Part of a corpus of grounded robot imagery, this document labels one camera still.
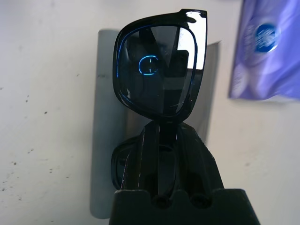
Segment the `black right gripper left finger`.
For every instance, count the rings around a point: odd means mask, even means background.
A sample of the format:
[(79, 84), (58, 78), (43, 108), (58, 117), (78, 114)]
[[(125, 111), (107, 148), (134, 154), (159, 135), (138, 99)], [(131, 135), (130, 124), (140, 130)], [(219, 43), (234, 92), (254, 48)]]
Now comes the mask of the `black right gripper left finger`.
[(151, 121), (141, 133), (123, 142), (128, 156), (122, 178), (122, 190), (144, 190), (150, 195), (163, 195), (159, 191), (159, 131), (157, 122)]

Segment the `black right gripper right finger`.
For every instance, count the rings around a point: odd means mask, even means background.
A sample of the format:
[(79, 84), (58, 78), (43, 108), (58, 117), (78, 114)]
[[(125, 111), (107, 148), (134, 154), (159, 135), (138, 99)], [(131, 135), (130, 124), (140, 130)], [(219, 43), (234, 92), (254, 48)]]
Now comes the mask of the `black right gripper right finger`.
[(223, 188), (213, 155), (195, 129), (186, 123), (177, 127), (175, 152), (180, 189), (188, 195), (211, 195)]

